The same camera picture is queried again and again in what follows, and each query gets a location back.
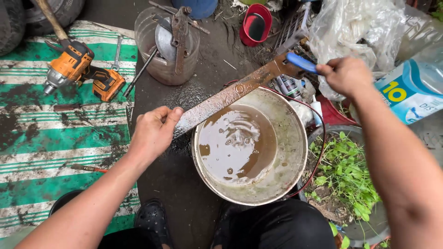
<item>tire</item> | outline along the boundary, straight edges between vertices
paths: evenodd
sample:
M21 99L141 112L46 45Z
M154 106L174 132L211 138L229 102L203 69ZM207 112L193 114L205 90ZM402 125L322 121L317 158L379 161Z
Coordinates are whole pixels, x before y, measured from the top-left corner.
M25 32L21 0L0 0L0 56L11 52Z
M47 0L62 27L66 27L77 18L85 5L85 0ZM23 0L26 15L26 35L46 35L54 32L34 0Z

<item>metal bucket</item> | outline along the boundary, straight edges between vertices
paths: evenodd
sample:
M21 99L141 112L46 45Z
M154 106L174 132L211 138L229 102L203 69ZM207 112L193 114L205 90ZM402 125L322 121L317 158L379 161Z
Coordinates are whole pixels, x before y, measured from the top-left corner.
M306 131L294 108L280 95L259 87L235 104L247 105L260 111L271 122L277 139L272 162L260 178L248 184L228 184L212 176L203 164L199 136L204 122L199 124L191 139L192 156L197 171L205 184L230 202L259 206L278 200L287 194L301 177L307 160Z

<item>printed number 10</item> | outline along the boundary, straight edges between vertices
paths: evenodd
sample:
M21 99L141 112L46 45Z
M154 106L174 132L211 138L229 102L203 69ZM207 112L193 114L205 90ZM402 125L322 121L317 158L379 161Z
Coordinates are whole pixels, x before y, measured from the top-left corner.
M406 95L407 94L406 94L406 91L404 89L402 89L402 88L395 88L396 86L398 86L398 82L393 81L393 82L389 83L389 86L386 89L383 90L383 93L389 92L388 93L388 99L390 101L400 102L400 101L406 99ZM400 93L400 96L399 97L394 97L394 93Z

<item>red plastic object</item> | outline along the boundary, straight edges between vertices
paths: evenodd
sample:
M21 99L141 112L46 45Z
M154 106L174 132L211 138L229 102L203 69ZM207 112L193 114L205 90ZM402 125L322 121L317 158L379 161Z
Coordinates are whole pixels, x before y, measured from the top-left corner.
M357 125L352 119L341 114L332 104L332 102L323 95L317 96L317 101L322 105L323 120L329 125Z
M251 23L255 18L258 18L253 14L260 15L261 17L263 17L264 20L264 30L260 41L252 39L248 33ZM249 6L248 10L246 11L245 19L243 20L243 24L240 28L240 39L245 45L249 47L255 47L259 43L262 43L266 40L269 31L271 30L271 25L272 25L272 16L268 8L266 8L262 4L252 4L251 6Z

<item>striped mat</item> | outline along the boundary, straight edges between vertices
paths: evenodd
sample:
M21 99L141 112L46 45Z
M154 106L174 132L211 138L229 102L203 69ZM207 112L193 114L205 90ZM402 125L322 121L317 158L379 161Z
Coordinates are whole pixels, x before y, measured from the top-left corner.
M95 53L92 65L110 68L118 33L88 21L76 21L70 31ZM103 173L72 170L73 163L109 168L128 149L128 119L134 102L122 96L111 103L54 112L54 104L96 103L92 81L66 86L43 96L48 63L61 53L33 37L0 57L0 240L26 226L47 219L54 202L76 189L86 189ZM120 74L134 79L135 40L125 37L120 52ZM137 186L116 212L106 234L133 226L140 207Z

